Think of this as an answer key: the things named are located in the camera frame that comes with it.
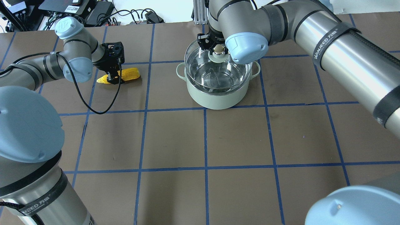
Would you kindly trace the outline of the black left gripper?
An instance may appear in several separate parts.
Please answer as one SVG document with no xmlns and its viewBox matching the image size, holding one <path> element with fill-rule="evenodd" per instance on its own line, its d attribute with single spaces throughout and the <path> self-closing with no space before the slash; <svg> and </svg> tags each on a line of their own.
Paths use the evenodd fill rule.
<svg viewBox="0 0 400 225">
<path fill-rule="evenodd" d="M 99 70 L 107 72 L 106 84 L 124 84 L 121 65 L 125 62 L 122 42 L 99 44 L 92 51 L 92 63 Z"/>
</svg>

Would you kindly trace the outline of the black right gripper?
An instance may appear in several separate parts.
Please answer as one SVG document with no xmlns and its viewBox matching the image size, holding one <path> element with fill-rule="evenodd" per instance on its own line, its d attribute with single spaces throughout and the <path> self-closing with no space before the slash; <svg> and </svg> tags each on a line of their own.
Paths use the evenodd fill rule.
<svg viewBox="0 0 400 225">
<path fill-rule="evenodd" d="M 221 44 L 225 46 L 225 38 L 222 34 L 200 33 L 197 34 L 197 43 L 201 50 L 206 51 L 208 55 L 213 55 L 213 48 L 216 45 Z"/>
</svg>

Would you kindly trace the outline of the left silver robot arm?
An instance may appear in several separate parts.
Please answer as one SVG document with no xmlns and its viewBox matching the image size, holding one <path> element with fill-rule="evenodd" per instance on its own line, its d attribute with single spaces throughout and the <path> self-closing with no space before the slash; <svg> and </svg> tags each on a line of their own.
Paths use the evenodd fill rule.
<svg viewBox="0 0 400 225">
<path fill-rule="evenodd" d="M 21 57 L 1 72 L 1 206 L 26 225 L 95 225 L 59 167 L 61 118 L 36 90 L 62 78 L 78 88 L 92 78 L 93 67 L 121 84 L 124 46 L 100 44 L 74 17 L 62 18 L 55 33 L 63 51 Z"/>
</svg>

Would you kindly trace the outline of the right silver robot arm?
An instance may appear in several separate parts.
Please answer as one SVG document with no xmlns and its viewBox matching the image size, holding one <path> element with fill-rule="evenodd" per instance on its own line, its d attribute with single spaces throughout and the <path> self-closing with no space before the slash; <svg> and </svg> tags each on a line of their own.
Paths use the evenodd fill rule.
<svg viewBox="0 0 400 225">
<path fill-rule="evenodd" d="M 212 51 L 224 44 L 236 63 L 247 64 L 265 56 L 269 46 L 292 39 L 380 125 L 399 136 L 397 58 L 321 1 L 273 0 L 253 7 L 252 0 L 195 0 L 194 17 L 204 16 L 209 26 L 208 35 L 198 35 L 200 47 Z M 332 192 L 309 209 L 305 224 L 398 225 L 399 173 Z"/>
</svg>

